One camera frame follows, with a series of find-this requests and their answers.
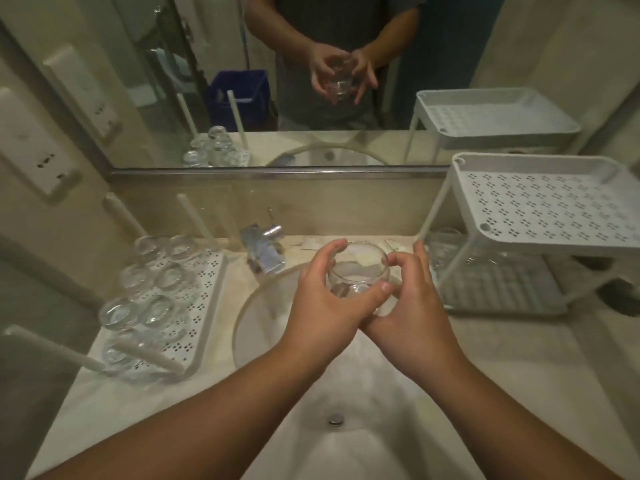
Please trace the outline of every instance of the gray shirt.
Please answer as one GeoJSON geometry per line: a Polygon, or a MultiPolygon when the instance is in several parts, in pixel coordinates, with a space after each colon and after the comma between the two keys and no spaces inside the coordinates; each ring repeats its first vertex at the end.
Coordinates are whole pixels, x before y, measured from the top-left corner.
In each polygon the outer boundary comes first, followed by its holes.
{"type": "MultiPolygon", "coordinates": [[[[278,12],[297,31],[318,43],[352,52],[372,42],[385,21],[425,0],[275,0],[278,12]]],[[[353,99],[336,106],[311,87],[308,67],[276,55],[278,111],[311,129],[340,126],[373,111],[371,91],[359,105],[353,99]]]]}

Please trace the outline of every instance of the faucet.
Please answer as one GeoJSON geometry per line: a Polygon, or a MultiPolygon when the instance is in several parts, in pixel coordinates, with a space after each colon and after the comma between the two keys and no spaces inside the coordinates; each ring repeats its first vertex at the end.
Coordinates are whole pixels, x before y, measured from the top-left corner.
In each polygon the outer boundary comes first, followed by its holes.
{"type": "Polygon", "coordinates": [[[273,218],[273,211],[267,208],[271,227],[260,229],[258,224],[240,229],[240,240],[248,254],[249,266],[254,273],[261,271],[265,273],[277,273],[284,268],[284,259],[280,256],[276,247],[277,240],[284,232],[282,226],[277,225],[273,218]]]}

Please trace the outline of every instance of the person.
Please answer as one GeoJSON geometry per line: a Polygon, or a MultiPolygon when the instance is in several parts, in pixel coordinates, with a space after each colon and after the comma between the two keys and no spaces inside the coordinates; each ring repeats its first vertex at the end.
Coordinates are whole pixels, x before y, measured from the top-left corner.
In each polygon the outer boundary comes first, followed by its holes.
{"type": "Polygon", "coordinates": [[[325,276],[346,244],[327,244],[302,270],[285,332],[271,350],[41,479],[238,479],[358,329],[441,407],[488,478],[619,478],[471,364],[433,286],[422,242],[414,254],[388,257],[389,265],[401,266],[399,290],[379,282],[355,298],[337,298],[325,276]],[[399,300],[391,313],[372,315],[392,292],[399,300]]]}
{"type": "Polygon", "coordinates": [[[278,129],[375,129],[375,71],[409,46],[425,0],[247,0],[249,31],[276,51],[278,129]],[[384,24],[384,17],[390,17],[384,24]],[[330,65],[350,58],[354,98],[326,90],[330,65]]]}

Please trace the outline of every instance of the blue bin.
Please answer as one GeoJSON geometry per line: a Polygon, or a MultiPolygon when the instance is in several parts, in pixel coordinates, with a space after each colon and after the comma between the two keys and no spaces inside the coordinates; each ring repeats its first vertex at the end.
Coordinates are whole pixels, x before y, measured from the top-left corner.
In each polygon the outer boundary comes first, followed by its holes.
{"type": "Polygon", "coordinates": [[[233,91],[245,130],[261,129],[269,115],[271,91],[267,72],[263,70],[223,70],[206,88],[202,99],[212,126],[237,131],[227,91],[233,91]]]}

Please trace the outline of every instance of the white outlet plate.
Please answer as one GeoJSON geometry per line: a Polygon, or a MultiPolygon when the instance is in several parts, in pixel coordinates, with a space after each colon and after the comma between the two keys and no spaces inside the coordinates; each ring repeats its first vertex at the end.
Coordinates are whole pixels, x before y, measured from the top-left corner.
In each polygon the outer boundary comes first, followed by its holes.
{"type": "Polygon", "coordinates": [[[76,101],[98,134],[102,138],[108,137],[119,124],[118,115],[76,49],[66,45],[44,64],[76,101]]]}
{"type": "Polygon", "coordinates": [[[0,153],[46,196],[77,172],[60,145],[9,88],[0,88],[0,153]]]}

